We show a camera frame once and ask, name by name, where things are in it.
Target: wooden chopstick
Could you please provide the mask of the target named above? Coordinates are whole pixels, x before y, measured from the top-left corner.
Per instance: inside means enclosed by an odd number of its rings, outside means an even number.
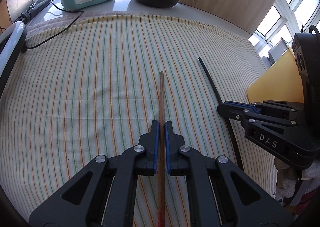
[[[164,142],[164,73],[160,72],[159,89],[160,138],[158,148],[158,227],[164,227],[165,207],[165,142]]]

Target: white countertop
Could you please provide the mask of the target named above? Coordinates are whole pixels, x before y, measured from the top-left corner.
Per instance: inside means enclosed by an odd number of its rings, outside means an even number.
[[[60,0],[52,0],[54,4],[59,8],[63,8],[60,3]],[[178,3],[174,7],[171,8],[154,8],[142,5],[135,0],[108,0],[106,2],[93,5],[90,7],[86,7],[84,9],[90,12],[113,12],[113,11],[127,11],[130,13],[145,13],[151,15],[165,15],[165,16],[173,16],[180,17],[183,19],[196,20],[204,23],[209,23],[223,29],[226,29],[230,32],[238,34],[240,36],[245,37],[246,39],[250,38],[250,34],[243,29],[231,24],[230,22],[212,15],[208,12],[199,10],[194,7],[189,7],[183,4]],[[35,25],[38,23],[43,23],[47,20],[54,19],[57,17],[62,17],[64,15],[72,15],[66,12],[62,12],[56,9],[52,4],[48,5],[45,9],[43,9],[38,15],[34,17],[34,19],[28,25]]]

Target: power cord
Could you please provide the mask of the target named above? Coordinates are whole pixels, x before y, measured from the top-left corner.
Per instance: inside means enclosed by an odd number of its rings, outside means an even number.
[[[62,34],[62,33],[65,32],[68,28],[70,28],[70,27],[78,20],[78,18],[84,13],[84,12],[81,11],[81,10],[80,10],[80,11],[68,11],[68,10],[63,10],[63,9],[61,9],[61,8],[58,8],[58,7],[57,7],[54,3],[52,3],[52,2],[50,2],[49,4],[53,4],[57,9],[59,9],[59,10],[61,10],[61,11],[63,11],[63,12],[67,12],[67,13],[80,13],[80,14],[76,17],[76,19],[75,19],[70,25],[68,25],[65,29],[63,29],[63,30],[60,31],[59,33],[57,33],[57,34],[49,37],[48,39],[44,40],[43,42],[41,42],[41,43],[39,43],[39,44],[37,44],[37,45],[35,45],[35,46],[30,46],[30,47],[25,46],[25,47],[24,47],[25,49],[27,49],[27,50],[34,49],[34,48],[36,48],[36,47],[38,47],[38,46],[46,43],[47,41],[51,40],[52,38],[55,38],[55,37],[58,36],[59,34]]]

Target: striped tablecloth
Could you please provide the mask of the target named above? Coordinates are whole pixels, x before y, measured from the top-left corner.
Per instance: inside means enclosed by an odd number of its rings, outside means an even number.
[[[33,46],[61,31],[32,36]],[[165,119],[186,144],[235,160],[201,57],[222,100],[248,102],[265,67],[246,39],[221,28],[155,15],[75,23],[20,54],[0,100],[0,183],[19,213],[31,212],[98,154],[121,154],[158,119],[160,71]],[[275,191],[273,157],[232,122],[245,172]],[[134,226],[156,226],[157,182],[139,177]],[[184,177],[166,178],[166,226],[190,226]]]

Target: black rod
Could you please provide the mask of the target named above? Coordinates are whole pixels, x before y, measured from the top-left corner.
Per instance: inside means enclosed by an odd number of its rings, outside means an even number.
[[[222,103],[222,100],[221,100],[221,97],[220,97],[220,94],[217,90],[217,87],[215,86],[209,72],[208,72],[208,69],[207,67],[205,67],[202,59],[199,57],[199,61],[200,61],[200,64],[205,72],[205,74],[207,75],[207,78],[211,84],[211,87],[214,91],[214,94],[218,100],[218,103],[221,104]],[[237,143],[237,140],[236,140],[236,136],[235,136],[235,133],[233,132],[233,128],[232,128],[232,125],[231,125],[231,122],[228,118],[224,118],[225,122],[226,122],[226,126],[227,126],[227,129],[228,129],[228,132],[229,132],[229,137],[230,137],[230,140],[231,140],[231,143],[232,143],[232,146],[233,146],[233,151],[235,153],[235,156],[236,156],[236,161],[237,161],[237,165],[238,167],[243,171],[243,164],[242,164],[242,159],[241,159],[241,155],[240,155],[240,151],[239,151],[239,147],[238,147],[238,143]]]

